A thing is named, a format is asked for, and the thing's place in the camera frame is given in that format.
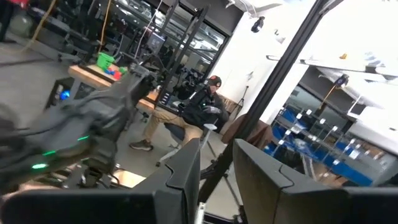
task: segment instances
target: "tan pants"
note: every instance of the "tan pants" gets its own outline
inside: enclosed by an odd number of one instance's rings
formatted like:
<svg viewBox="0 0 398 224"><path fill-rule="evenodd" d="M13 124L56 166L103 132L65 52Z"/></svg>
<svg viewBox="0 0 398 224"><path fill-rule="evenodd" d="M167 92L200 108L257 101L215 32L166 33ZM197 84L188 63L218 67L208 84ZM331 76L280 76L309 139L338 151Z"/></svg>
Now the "tan pants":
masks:
<svg viewBox="0 0 398 224"><path fill-rule="evenodd" d="M185 129L185 137L181 145L184 146L187 142L194 138L200 138L202 130L194 125L188 124L181 117L172 114L166 110L154 110L152 116L148 121L148 125L144 130L145 140L150 142L159 123L170 123L180 126Z"/></svg>

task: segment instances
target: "concrete floor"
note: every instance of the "concrete floor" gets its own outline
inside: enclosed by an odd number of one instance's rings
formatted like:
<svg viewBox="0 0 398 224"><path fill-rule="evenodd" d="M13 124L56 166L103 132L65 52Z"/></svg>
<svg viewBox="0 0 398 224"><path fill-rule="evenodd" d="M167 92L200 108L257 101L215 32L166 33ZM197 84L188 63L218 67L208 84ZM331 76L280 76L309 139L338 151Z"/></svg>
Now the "concrete floor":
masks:
<svg viewBox="0 0 398 224"><path fill-rule="evenodd" d="M68 67L51 60L5 66L4 62L43 58L42 55L32 51L10 54L10 50L17 52L21 48L17 44L0 44L0 52L2 53L0 54L0 103L5 103L14 109L20 117L19 126L24 127L29 125L29 122L42 112L54 81L67 77ZM154 136L153 151L133 151L128 148L130 141L141 140L144 127L145 123L138 121L121 136L118 142L118 162L126 170L147 177L156 170L155 163L171 150L169 145L174 144L174 141L170 137L170 133L161 126ZM217 134L212 134L209 142L217 154L224 149L224 145ZM210 165L212 159L214 157L206 146L201 152L201 168L204 169ZM240 199L234 174L230 175L228 179ZM237 214L238 206L225 180L222 180L213 192L207 203L206 211L226 218L231 218L234 214Z"/></svg>

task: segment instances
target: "wooden table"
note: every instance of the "wooden table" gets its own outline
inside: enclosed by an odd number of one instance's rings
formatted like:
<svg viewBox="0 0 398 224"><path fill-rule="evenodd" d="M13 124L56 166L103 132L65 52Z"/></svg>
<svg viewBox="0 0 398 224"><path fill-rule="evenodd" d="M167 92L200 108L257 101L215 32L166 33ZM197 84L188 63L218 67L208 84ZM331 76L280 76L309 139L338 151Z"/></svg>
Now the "wooden table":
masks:
<svg viewBox="0 0 398 224"><path fill-rule="evenodd" d="M108 75L106 74L101 68L99 68L96 65L89 65L87 66L88 68L90 68L93 71L96 71L114 81L116 81L116 79L112 76L112 75ZM115 65L111 65L110 66L111 69L113 70L119 70L119 68ZM99 88L104 88L104 87L109 87L112 85L112 83L80 68L78 65L72 65L71 67L69 67L68 69L68 73L75 78L75 81L73 83L72 89L70 90L70 96L74 97L77 93L77 91L79 90L79 86L81 84L81 82L95 88L95 89L99 89ZM157 91L152 91L150 92L147 97L151 100L156 100L157 95L159 93ZM141 99L138 102L138 106L143 106L145 108L147 108L148 110L152 111L155 109L155 104L145 100L145 99Z"/></svg>

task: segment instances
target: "shoe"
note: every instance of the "shoe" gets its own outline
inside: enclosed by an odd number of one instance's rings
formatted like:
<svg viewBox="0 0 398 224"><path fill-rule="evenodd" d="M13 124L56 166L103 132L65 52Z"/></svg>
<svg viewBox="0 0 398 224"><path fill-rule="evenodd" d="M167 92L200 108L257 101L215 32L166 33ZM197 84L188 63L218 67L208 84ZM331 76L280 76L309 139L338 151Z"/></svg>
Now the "shoe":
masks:
<svg viewBox="0 0 398 224"><path fill-rule="evenodd" d="M154 147L151 146L150 142L147 142L146 140L142 140L139 142L132 142L130 143L129 146L132 149L144 150L144 151L151 151L154 149Z"/></svg>

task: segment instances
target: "man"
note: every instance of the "man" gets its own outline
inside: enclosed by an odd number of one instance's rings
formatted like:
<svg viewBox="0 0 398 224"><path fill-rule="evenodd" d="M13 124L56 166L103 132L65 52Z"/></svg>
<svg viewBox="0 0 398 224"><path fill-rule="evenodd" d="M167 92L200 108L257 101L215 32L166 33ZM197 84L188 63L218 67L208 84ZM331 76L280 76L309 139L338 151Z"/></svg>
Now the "man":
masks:
<svg viewBox="0 0 398 224"><path fill-rule="evenodd" d="M221 86L221 78L212 76L208 79L210 94L207 90L199 91L183 110L181 116L174 115L168 111L155 110L150 118L148 125L144 130L145 139L139 142L130 143L132 149L140 149L150 151L153 147L150 144L159 123L172 123L185 129L185 138L182 142L184 146L193 138L200 138L203 125L213 124L217 119L227 121L228 112L224 107L224 103L217 95L216 91ZM209 102L212 98L212 104L203 105L203 102Z"/></svg>

